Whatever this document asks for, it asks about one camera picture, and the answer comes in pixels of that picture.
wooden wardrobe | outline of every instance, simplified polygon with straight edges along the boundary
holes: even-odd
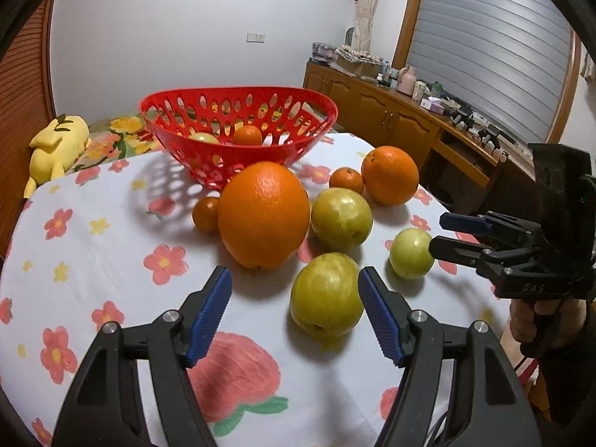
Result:
[[[29,142],[56,117],[50,82],[50,23],[45,0],[0,61],[0,254],[5,255],[23,207]]]

yellow plush toy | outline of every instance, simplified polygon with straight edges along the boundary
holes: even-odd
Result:
[[[89,127],[79,116],[62,114],[51,121],[29,143],[34,153],[23,197],[31,197],[39,185],[64,176],[90,144]]]

table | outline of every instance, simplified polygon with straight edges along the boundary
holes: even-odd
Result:
[[[371,149],[347,133],[329,134],[291,170],[312,200],[333,170],[359,169]],[[288,303],[298,271],[317,254],[313,242],[278,270],[243,269],[219,237],[194,228],[190,211],[205,194],[162,151],[83,170],[34,193],[0,279],[0,375],[19,416],[49,446],[98,327],[110,319],[125,327],[153,321],[221,264],[232,272],[234,293],[207,358],[191,373],[218,445],[373,445],[402,372],[381,353],[366,314],[341,344],[311,340],[289,318]],[[390,268],[387,248],[404,228],[455,236],[439,226],[444,211],[422,188],[401,207],[372,204],[372,233],[350,255],[375,266],[412,308],[466,327],[482,318],[500,335],[509,301],[497,300],[473,270],[437,262],[425,278],[406,281]],[[163,258],[169,267],[159,266]],[[148,365],[140,363],[151,439],[166,446]],[[435,418],[447,406],[451,369],[444,362]],[[201,396],[206,385],[216,385],[216,394]]]

window blind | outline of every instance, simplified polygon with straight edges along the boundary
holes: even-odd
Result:
[[[550,0],[422,0],[408,64],[522,141],[544,142],[570,51]]]

basket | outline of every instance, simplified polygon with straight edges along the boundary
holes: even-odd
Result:
[[[329,97],[295,88],[176,89],[147,96],[139,110],[172,156],[215,190],[258,161],[290,166],[330,130],[338,114]],[[245,124],[258,127],[266,144],[232,144],[234,132]],[[188,138],[199,132],[213,134],[220,144]]]

